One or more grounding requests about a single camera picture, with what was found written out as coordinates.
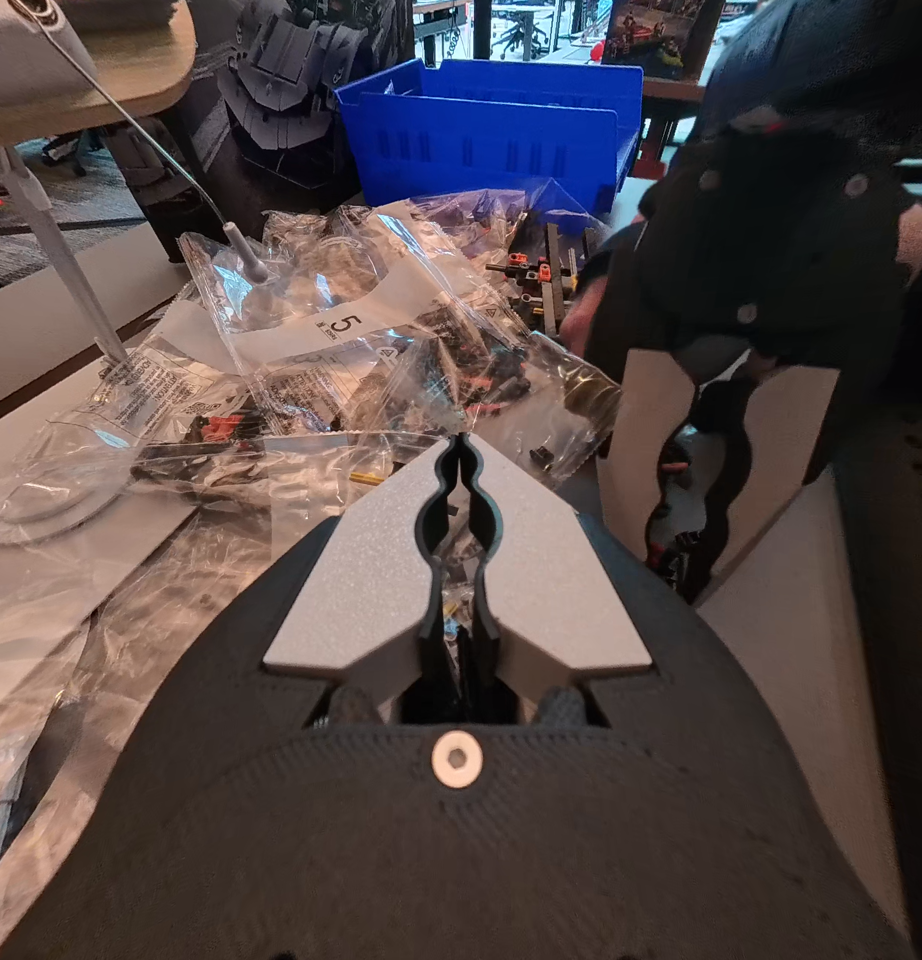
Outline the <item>colourful lego set box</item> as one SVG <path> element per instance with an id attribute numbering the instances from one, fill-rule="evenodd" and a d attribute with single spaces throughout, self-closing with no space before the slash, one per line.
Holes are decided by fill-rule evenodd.
<path id="1" fill-rule="evenodd" d="M 696 80 L 723 1 L 614 1 L 601 66 L 636 66 L 645 78 Z"/>

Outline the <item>wooden side table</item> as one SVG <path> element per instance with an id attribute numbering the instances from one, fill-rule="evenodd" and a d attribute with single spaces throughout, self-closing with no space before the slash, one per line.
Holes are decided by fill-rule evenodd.
<path id="1" fill-rule="evenodd" d="M 134 117 L 173 106 L 189 89 L 197 41 L 189 7 L 176 4 L 169 25 L 88 34 L 100 85 Z M 0 147 L 116 123 L 121 115 L 95 90 L 0 105 Z"/>

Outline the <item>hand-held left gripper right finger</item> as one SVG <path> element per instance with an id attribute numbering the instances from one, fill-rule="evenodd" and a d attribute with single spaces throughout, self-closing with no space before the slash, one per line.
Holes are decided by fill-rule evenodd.
<path id="1" fill-rule="evenodd" d="M 539 704 L 553 688 L 653 666 L 606 565 L 563 498 L 478 436 L 463 438 L 475 608 L 498 645 L 489 673 Z"/>

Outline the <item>blue plastic bin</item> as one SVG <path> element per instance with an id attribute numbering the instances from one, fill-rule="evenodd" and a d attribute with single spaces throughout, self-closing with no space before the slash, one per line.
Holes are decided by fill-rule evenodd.
<path id="1" fill-rule="evenodd" d="M 643 71 L 413 59 L 337 89 L 368 205 L 556 181 L 608 214 L 642 127 Z"/>

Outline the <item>grey lego chassis assembly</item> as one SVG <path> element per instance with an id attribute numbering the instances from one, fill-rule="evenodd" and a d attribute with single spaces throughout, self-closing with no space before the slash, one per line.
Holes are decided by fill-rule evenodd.
<path id="1" fill-rule="evenodd" d="M 604 231 L 581 224 L 523 215 L 507 252 L 486 271 L 503 277 L 515 293 L 508 302 L 532 331 L 557 341 L 579 287 L 580 273 L 597 251 Z"/>

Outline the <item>bluish clear plastic bag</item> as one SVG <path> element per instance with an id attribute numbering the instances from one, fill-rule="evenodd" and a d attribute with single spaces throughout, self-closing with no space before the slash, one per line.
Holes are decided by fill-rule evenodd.
<path id="1" fill-rule="evenodd" d="M 434 223 L 469 258 L 498 250 L 540 253 L 549 224 L 578 254 L 585 237 L 597 247 L 609 232 L 603 222 L 548 177 L 531 177 L 514 188 L 479 188 L 394 200 L 371 207 L 370 212 L 389 215 L 407 225 Z"/>

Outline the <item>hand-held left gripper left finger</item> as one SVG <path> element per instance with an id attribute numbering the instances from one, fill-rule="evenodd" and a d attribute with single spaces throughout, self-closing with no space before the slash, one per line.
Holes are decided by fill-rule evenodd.
<path id="1" fill-rule="evenodd" d="M 350 685 L 377 706 L 407 695 L 409 712 L 458 709 L 436 554 L 460 440 L 437 440 L 347 508 L 264 654 L 268 670 Z"/>

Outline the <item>black perforated board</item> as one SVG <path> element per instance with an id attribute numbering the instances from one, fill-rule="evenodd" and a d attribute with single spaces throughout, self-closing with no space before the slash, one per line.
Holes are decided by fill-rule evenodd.
<path id="1" fill-rule="evenodd" d="M 903 899 L 922 957 L 922 404 L 871 407 L 833 473 Z"/>

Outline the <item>clear bag red black parts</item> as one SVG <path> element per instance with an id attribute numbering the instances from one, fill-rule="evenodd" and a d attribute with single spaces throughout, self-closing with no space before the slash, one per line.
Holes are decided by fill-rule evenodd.
<path id="1" fill-rule="evenodd" d="M 66 529 L 127 493 L 158 488 L 313 522 L 341 513 L 438 440 L 341 430 L 344 421 L 277 434 L 241 378 L 155 337 L 127 363 L 102 366 L 90 392 L 18 454 L 0 518 Z"/>

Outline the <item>black lego set box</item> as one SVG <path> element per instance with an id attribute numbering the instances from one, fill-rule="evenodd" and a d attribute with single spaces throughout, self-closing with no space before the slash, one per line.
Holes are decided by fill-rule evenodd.
<path id="1" fill-rule="evenodd" d="M 227 221 L 323 212 L 360 190 L 338 91 L 412 59 L 406 1 L 190 1 L 197 52 L 178 105 L 195 171 Z"/>

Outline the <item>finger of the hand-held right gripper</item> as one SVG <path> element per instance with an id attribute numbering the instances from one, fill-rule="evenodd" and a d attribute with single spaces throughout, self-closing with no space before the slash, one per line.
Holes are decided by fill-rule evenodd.
<path id="1" fill-rule="evenodd" d="M 659 460 L 686 421 L 697 393 L 669 353 L 633 349 L 605 456 L 596 456 L 603 521 L 639 561 L 648 557 L 648 528 L 662 499 Z"/>
<path id="2" fill-rule="evenodd" d="M 714 590 L 800 492 L 838 378 L 833 368 L 781 366 L 701 390 L 688 421 L 721 439 L 722 460 L 705 491 L 705 525 L 684 544 L 687 602 Z"/>

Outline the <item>white tapered rod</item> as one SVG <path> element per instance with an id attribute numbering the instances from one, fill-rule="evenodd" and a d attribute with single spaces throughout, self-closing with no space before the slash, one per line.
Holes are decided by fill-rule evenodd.
<path id="1" fill-rule="evenodd" d="M 63 282 L 94 341 L 112 364 L 128 361 L 116 328 L 107 317 L 86 274 L 67 244 L 43 186 L 13 147 L 0 148 L 0 182 L 20 209 L 28 226 Z"/>

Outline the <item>wooden background desk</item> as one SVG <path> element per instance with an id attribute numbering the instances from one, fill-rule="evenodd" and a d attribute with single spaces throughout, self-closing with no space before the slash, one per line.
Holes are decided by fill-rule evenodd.
<path id="1" fill-rule="evenodd" d="M 645 78 L 642 85 L 642 135 L 638 162 L 657 165 L 663 150 L 672 142 L 677 126 L 694 119 L 705 88 L 693 80 Z"/>

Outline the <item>black office chair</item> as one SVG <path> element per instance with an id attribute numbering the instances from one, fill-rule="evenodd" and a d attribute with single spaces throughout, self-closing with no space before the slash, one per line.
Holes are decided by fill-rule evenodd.
<path id="1" fill-rule="evenodd" d="M 94 128 L 73 131 L 45 143 L 42 147 L 43 162 L 50 168 L 67 164 L 76 177 L 83 178 L 86 176 L 86 170 L 82 156 L 90 155 L 100 150 L 102 146 L 102 141 Z"/>
<path id="2" fill-rule="evenodd" d="M 551 51 L 552 18 L 539 12 L 508 11 L 491 21 L 491 54 L 494 61 L 537 61 Z"/>

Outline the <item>empty clear plastic bag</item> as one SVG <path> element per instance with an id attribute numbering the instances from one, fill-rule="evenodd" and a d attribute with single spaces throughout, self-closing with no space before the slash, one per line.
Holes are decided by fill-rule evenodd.
<path id="1" fill-rule="evenodd" d="M 193 516 L 0 705 L 0 799 L 27 761 L 0 855 L 0 910 L 43 890 L 170 669 L 275 558 L 269 509 L 219 507 Z"/>

